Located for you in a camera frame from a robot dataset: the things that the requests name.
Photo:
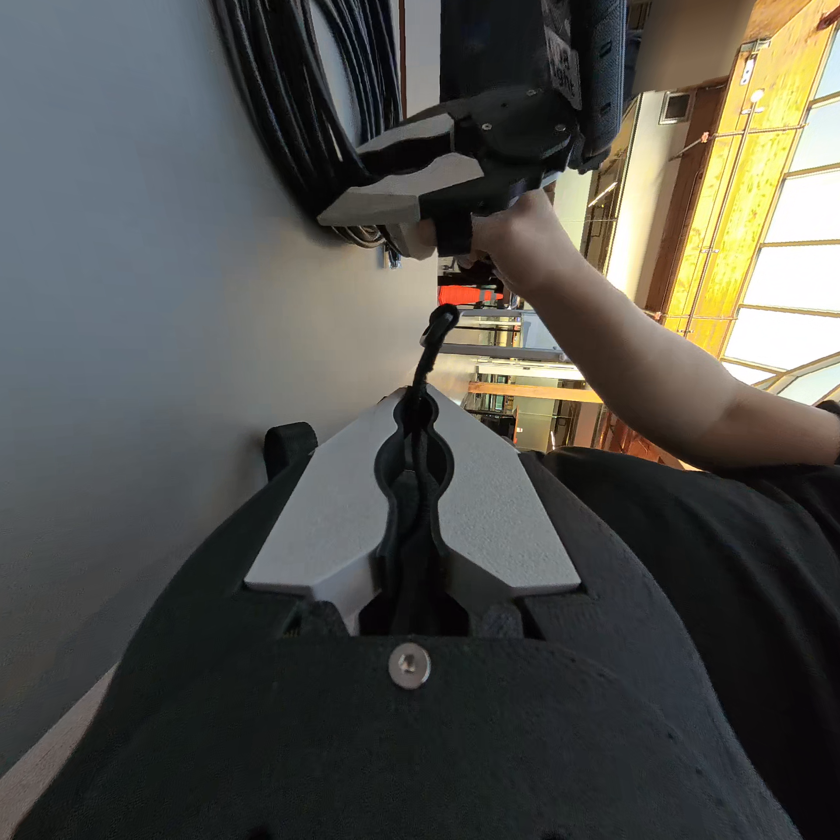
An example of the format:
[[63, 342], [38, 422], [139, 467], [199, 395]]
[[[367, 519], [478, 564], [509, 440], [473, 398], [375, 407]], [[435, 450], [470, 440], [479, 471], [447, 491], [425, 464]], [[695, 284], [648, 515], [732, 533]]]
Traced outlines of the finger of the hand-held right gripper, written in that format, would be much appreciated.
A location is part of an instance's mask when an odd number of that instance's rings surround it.
[[380, 181], [352, 186], [317, 217], [321, 226], [368, 227], [414, 224], [422, 218], [423, 196], [484, 176], [480, 163], [471, 157], [448, 153], [419, 171], [393, 174]]
[[454, 151], [455, 121], [446, 112], [403, 122], [358, 146], [368, 172], [418, 172]]

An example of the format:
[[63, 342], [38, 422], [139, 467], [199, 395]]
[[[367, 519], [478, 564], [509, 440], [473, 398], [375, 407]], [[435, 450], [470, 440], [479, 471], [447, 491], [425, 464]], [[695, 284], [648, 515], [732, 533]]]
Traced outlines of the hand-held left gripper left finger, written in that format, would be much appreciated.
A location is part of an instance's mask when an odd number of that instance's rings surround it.
[[375, 556], [389, 503], [375, 457], [397, 430], [402, 387], [318, 446], [245, 576], [255, 592], [330, 602], [350, 635], [380, 590]]

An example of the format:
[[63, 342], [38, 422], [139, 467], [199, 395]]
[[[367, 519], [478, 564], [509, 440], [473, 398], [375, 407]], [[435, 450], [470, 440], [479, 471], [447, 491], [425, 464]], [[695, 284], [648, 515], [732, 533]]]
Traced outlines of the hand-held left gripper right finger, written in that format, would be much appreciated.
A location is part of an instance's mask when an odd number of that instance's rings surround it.
[[433, 386], [427, 395], [448, 451], [437, 522], [449, 595], [478, 617], [523, 597], [578, 590], [581, 577], [516, 448]]

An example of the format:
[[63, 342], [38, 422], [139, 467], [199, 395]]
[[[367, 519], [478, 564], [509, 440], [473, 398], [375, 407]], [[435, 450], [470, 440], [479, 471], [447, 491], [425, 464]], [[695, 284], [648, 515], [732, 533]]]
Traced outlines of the person's right forearm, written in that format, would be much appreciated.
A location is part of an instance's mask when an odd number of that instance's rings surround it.
[[521, 294], [603, 403], [693, 466], [831, 466], [838, 417], [762, 392], [662, 327], [578, 255], [526, 273]]

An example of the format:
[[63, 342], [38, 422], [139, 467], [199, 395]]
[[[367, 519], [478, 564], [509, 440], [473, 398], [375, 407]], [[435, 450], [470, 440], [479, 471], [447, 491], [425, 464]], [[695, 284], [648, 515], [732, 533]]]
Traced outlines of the grey desk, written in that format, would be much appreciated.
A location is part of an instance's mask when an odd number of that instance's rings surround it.
[[407, 381], [432, 260], [300, 214], [208, 2], [2, 2], [2, 774], [266, 482]]

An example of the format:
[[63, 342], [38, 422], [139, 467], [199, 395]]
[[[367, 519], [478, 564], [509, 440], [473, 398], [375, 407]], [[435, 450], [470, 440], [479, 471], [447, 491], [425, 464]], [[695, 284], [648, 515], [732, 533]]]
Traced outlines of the person's right hand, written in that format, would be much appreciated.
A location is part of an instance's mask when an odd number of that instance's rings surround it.
[[554, 212], [552, 188], [525, 192], [504, 211], [472, 216], [469, 250], [456, 260], [467, 270], [492, 266], [507, 289], [530, 302], [585, 266]]

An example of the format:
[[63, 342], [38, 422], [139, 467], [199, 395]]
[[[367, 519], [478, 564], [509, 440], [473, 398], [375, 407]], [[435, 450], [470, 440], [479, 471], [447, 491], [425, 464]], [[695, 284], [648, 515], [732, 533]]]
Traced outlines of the orange traffic cone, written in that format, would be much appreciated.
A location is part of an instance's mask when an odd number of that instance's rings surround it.
[[437, 304], [458, 308], [499, 308], [499, 306], [504, 306], [506, 294], [505, 291], [496, 287], [443, 285], [437, 288]]

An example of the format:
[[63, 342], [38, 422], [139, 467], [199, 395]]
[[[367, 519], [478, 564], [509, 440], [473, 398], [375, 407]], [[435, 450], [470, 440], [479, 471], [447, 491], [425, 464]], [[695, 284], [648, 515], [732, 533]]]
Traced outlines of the person's dark clothing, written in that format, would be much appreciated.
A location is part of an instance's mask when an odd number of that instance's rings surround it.
[[802, 837], [838, 838], [838, 459], [710, 473], [592, 448], [536, 460], [668, 597]]

